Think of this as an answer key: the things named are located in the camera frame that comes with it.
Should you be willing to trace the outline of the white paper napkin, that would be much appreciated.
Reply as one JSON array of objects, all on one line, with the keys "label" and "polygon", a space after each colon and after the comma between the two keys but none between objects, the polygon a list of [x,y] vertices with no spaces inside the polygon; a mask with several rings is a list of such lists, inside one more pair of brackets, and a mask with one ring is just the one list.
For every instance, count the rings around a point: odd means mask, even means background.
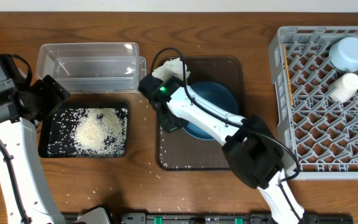
[{"label": "white paper napkin", "polygon": [[152,76],[163,82],[168,81],[171,77],[183,80],[183,62],[180,58],[167,60],[152,72]]}]

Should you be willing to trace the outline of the dark blue plate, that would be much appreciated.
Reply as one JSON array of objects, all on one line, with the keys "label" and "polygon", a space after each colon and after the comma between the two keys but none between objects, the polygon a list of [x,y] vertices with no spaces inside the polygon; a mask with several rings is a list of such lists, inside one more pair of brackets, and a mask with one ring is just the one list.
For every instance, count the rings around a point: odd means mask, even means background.
[{"label": "dark blue plate", "polygon": [[[190,85],[200,97],[208,100],[212,104],[233,114],[239,114],[239,107],[232,93],[223,85],[216,82],[196,82]],[[193,123],[189,123],[184,130],[190,136],[206,141],[212,141],[214,138],[197,127]]]}]

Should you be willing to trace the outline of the grey dishwasher rack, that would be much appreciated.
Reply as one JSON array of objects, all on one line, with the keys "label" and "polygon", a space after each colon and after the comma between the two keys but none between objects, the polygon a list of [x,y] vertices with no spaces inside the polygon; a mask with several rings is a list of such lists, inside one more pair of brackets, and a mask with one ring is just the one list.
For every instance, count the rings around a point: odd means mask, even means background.
[{"label": "grey dishwasher rack", "polygon": [[329,50],[346,37],[358,38],[358,26],[283,26],[268,47],[278,138],[297,156],[301,179],[358,179],[358,91],[344,103],[329,97],[330,84],[342,75]]}]

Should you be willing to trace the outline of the white plastic cup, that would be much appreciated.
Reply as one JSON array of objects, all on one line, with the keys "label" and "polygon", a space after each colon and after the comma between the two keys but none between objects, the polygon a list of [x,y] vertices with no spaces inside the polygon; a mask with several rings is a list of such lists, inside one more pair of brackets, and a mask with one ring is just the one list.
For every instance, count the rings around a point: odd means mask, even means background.
[{"label": "white plastic cup", "polygon": [[334,101],[347,102],[358,90],[358,75],[346,73],[330,84],[329,89],[334,89],[329,95]]}]

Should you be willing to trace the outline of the light blue bowl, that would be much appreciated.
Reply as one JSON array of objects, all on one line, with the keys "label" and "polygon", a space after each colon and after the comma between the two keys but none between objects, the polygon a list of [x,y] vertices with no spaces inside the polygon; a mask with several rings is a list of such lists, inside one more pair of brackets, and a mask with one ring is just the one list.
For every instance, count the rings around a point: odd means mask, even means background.
[{"label": "light blue bowl", "polygon": [[329,50],[331,63],[344,72],[358,70],[358,38],[346,37],[336,42]]}]

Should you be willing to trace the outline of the orange chopstick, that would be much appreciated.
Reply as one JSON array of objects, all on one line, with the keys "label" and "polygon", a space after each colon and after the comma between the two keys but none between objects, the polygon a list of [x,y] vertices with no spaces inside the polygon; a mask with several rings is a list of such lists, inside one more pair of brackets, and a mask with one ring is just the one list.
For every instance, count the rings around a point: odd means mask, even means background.
[{"label": "orange chopstick", "polygon": [[289,92],[290,104],[291,104],[291,106],[294,106],[293,95],[292,95],[292,90],[291,90],[290,74],[289,74],[289,68],[288,68],[288,60],[287,60],[287,49],[286,49],[285,43],[282,44],[282,47],[283,47],[285,72],[286,72],[286,75],[287,75],[287,83],[288,83],[288,92]]}]

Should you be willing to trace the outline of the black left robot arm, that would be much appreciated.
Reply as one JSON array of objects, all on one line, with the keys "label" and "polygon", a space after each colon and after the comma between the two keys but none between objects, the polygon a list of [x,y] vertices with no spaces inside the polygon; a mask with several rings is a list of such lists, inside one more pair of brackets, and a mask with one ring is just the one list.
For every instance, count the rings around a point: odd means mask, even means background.
[{"label": "black left robot arm", "polygon": [[63,215],[53,200],[40,161],[37,125],[70,93],[47,75],[32,82],[16,54],[0,54],[0,185],[9,223],[112,223],[102,206],[74,217]]}]

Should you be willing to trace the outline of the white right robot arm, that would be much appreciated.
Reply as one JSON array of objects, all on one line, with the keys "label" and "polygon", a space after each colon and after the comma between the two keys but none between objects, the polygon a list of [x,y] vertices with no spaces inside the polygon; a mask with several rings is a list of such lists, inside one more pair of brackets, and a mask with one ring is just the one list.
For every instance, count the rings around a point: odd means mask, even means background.
[{"label": "white right robot arm", "polygon": [[287,184],[299,174],[300,164],[295,161],[295,173],[286,174],[284,155],[293,160],[296,156],[274,138],[263,120],[222,110],[177,77],[164,82],[147,75],[139,91],[151,104],[165,132],[193,123],[220,143],[230,170],[246,186],[262,194],[275,223],[305,223],[305,210]]}]

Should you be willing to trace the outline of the clear plastic bin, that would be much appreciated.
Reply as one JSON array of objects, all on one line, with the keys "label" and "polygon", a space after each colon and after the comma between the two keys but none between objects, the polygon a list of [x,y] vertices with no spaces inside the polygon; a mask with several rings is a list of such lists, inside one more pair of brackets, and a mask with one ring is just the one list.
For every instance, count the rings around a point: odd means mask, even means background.
[{"label": "clear plastic bin", "polygon": [[70,93],[135,92],[147,64],[134,42],[44,44],[35,74],[50,75]]}]

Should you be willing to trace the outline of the brown serving tray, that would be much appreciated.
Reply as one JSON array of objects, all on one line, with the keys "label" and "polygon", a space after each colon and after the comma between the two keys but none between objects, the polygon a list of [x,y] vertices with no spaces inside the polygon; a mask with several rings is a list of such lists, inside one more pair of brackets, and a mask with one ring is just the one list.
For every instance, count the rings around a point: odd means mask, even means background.
[{"label": "brown serving tray", "polygon": [[[185,59],[188,84],[216,82],[225,86],[234,96],[239,115],[244,115],[244,84],[242,65],[232,56],[197,56]],[[160,130],[157,134],[157,164],[167,171],[228,170],[220,143],[216,140],[196,139],[184,128],[172,133]]]}]

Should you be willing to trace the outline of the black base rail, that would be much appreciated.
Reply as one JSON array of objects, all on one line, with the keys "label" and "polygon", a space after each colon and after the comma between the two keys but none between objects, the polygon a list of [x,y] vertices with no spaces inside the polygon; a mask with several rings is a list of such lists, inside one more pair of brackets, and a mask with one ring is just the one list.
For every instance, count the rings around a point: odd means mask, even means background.
[{"label": "black base rail", "polygon": [[[247,215],[157,215],[145,213],[125,213],[119,218],[108,215],[114,224],[269,224],[275,223],[268,214]],[[354,224],[353,218],[342,215],[306,214],[304,224]]]}]

